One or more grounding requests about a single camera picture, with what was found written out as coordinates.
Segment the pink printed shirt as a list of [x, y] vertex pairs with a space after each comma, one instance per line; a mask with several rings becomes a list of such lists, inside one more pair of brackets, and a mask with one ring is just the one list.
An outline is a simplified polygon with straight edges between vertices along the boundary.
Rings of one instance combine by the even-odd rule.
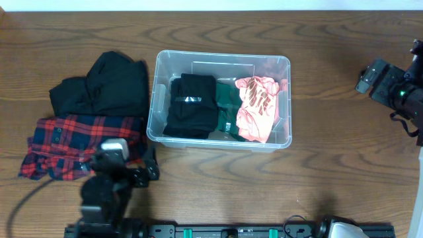
[[239, 135], [266, 143], [278, 116], [278, 93], [288, 90], [288, 80], [252, 76], [236, 80], [235, 86], [242, 101], [236, 119]]

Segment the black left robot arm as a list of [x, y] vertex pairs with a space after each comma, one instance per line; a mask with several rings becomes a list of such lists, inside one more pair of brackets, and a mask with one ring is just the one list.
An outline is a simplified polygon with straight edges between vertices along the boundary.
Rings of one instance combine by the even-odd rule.
[[140, 220], [124, 214], [135, 188], [147, 188], [159, 179], [155, 148], [144, 154], [144, 167], [128, 168], [122, 149], [99, 149], [91, 165], [95, 176], [81, 189], [82, 218], [65, 230], [67, 237], [148, 237], [148, 228]]

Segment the clear plastic storage bin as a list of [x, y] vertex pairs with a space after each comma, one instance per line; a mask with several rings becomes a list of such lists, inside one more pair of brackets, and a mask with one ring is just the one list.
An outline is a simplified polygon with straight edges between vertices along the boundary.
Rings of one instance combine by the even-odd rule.
[[[240, 78], [271, 77], [279, 83], [277, 117], [266, 143], [237, 141], [229, 134], [216, 130], [207, 139], [173, 138], [163, 134], [171, 105], [171, 84], [183, 73], [212, 75], [220, 83], [233, 86]], [[291, 145], [291, 63], [285, 56], [221, 54], [163, 50], [157, 54], [152, 85], [151, 105], [147, 123], [150, 140], [167, 147], [206, 147], [240, 149], [271, 153]]]

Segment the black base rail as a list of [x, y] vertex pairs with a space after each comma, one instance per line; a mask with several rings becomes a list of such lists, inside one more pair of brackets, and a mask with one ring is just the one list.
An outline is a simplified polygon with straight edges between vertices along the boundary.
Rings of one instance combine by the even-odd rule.
[[[359, 226], [369, 238], [395, 238], [395, 230], [391, 225]], [[63, 236], [72, 237], [150, 237], [150, 238], [318, 238], [318, 229], [312, 224], [289, 223], [286, 226], [183, 226], [183, 225], [151, 225], [143, 226], [135, 231], [99, 233], [89, 232], [80, 225], [78, 233], [70, 226], [65, 228]]]

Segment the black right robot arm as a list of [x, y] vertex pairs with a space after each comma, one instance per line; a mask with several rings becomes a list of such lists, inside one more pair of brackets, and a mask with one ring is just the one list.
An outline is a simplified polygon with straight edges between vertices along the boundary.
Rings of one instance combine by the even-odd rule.
[[403, 125], [408, 136], [422, 146], [422, 41], [413, 42], [413, 60], [402, 70], [382, 59], [376, 59], [362, 71], [355, 90], [393, 110], [392, 121]]

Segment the green garment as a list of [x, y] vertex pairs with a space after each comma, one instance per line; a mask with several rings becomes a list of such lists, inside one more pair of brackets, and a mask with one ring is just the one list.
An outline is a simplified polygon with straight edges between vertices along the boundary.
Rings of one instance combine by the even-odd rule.
[[237, 141], [244, 142], [245, 138], [239, 135], [239, 127], [236, 125], [237, 113], [242, 105], [238, 88], [233, 85], [217, 83], [215, 101], [219, 110], [216, 129]]

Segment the red black plaid shirt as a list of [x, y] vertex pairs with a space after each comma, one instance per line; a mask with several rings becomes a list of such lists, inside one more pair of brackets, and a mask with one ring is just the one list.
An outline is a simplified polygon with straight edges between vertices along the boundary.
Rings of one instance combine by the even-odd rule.
[[127, 164], [142, 162], [147, 150], [143, 118], [67, 114], [37, 121], [28, 138], [28, 153], [19, 175], [38, 180], [76, 180], [91, 174], [90, 158], [99, 145], [114, 138], [127, 141]]

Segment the white post right edge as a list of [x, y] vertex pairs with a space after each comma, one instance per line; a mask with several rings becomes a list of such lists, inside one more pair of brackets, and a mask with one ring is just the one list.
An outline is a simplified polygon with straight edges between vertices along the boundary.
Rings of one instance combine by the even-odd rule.
[[416, 201], [410, 221], [410, 226], [407, 234], [407, 238], [423, 238], [422, 230], [422, 210], [423, 210], [423, 151], [420, 148], [418, 155], [419, 161], [419, 181], [418, 190], [416, 194]]

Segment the black hooded sweatshirt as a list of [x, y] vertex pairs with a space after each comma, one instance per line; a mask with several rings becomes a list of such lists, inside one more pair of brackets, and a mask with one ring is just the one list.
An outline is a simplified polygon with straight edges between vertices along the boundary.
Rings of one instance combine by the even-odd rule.
[[84, 77], [64, 79], [50, 89], [56, 116], [83, 114], [133, 116], [149, 114], [149, 79], [145, 64], [118, 52], [101, 54]]

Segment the black garment with tape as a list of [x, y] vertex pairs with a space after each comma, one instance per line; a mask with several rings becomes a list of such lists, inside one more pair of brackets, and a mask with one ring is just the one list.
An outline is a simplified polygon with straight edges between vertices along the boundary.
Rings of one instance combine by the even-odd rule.
[[216, 80], [211, 75], [183, 73], [171, 83], [171, 101], [163, 134], [207, 139], [218, 123]]

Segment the white grey base unit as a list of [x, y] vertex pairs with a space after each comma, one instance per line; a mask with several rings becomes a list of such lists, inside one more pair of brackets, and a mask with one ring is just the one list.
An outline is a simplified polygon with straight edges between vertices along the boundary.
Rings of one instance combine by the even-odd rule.
[[318, 238], [369, 238], [351, 220], [337, 216], [325, 216], [316, 234]]

